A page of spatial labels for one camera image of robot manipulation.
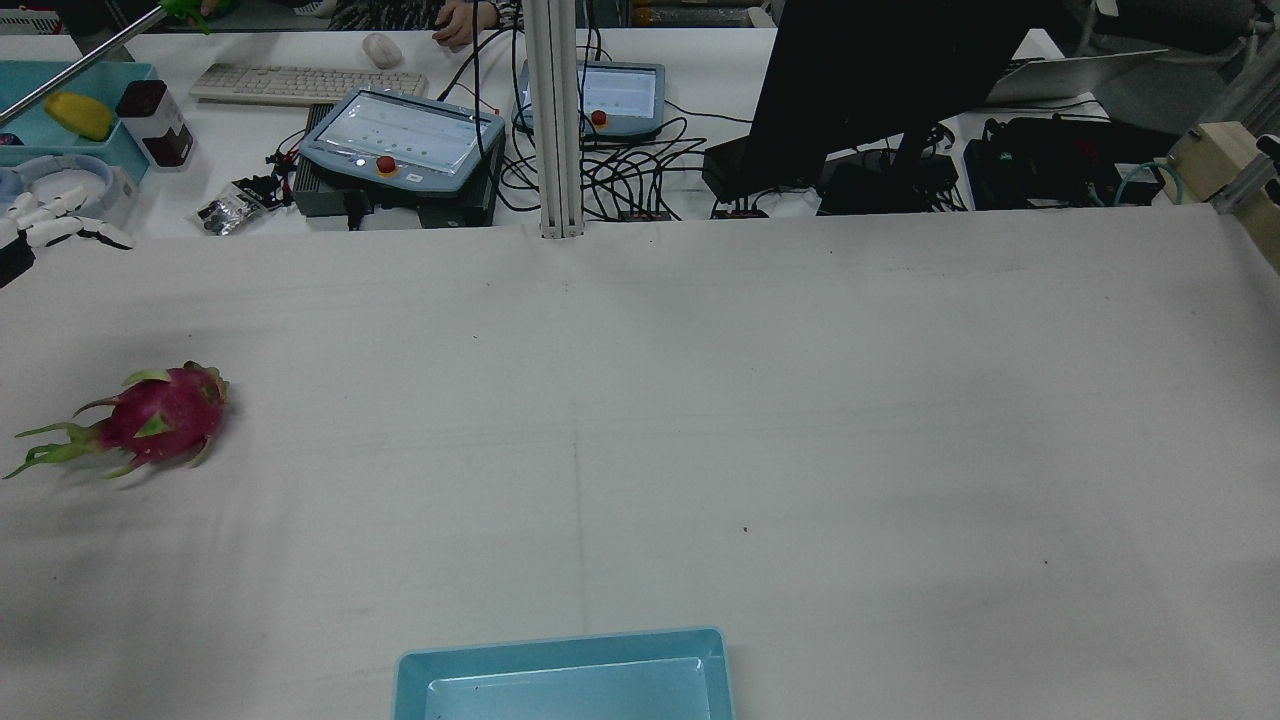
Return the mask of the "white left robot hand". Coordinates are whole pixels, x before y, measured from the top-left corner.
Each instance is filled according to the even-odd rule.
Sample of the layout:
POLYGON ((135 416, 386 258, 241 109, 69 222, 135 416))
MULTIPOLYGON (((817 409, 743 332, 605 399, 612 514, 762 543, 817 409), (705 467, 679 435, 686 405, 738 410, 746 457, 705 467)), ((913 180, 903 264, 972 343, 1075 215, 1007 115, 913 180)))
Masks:
POLYGON ((1 218, 1 286, 10 284, 35 264, 37 254, 65 240, 92 240, 109 247, 132 250, 134 238, 114 224, 81 215, 87 202, 83 187, 76 186, 47 202, 23 192, 1 218))

